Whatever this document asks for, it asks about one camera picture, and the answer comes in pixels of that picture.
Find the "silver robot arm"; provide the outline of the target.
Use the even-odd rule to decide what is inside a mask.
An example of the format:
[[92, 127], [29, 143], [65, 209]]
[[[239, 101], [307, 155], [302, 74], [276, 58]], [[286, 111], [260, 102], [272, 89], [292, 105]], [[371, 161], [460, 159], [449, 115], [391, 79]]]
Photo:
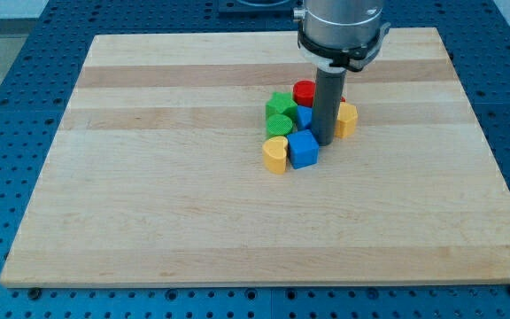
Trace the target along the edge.
[[383, 0], [305, 0], [293, 9], [297, 46], [319, 70], [360, 72], [378, 55], [390, 25]]

